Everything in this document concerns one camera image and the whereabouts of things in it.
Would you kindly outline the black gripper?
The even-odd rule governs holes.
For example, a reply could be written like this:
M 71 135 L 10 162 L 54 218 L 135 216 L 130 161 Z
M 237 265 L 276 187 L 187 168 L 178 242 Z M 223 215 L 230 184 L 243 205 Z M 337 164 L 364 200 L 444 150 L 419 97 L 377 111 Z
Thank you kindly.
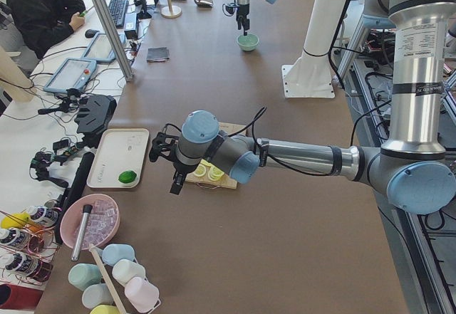
M 172 186 L 170 188 L 170 193 L 179 195 L 182 191 L 182 188 L 185 185 L 185 179 L 189 173 L 189 166 L 181 162 L 177 157 L 173 162 L 173 167 L 175 168 L 175 173 L 173 176 Z
M 249 5 L 248 4 L 238 4 L 236 12 L 237 28 L 241 30 L 243 28 L 243 36 L 248 34 L 248 15 L 249 15 Z

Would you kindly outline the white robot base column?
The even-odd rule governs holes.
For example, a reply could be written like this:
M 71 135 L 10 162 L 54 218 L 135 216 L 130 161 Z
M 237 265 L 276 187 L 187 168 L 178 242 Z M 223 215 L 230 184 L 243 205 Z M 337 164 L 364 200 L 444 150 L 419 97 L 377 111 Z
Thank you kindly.
M 283 65 L 286 98 L 334 98 L 328 57 L 349 0 L 315 0 L 301 57 Z

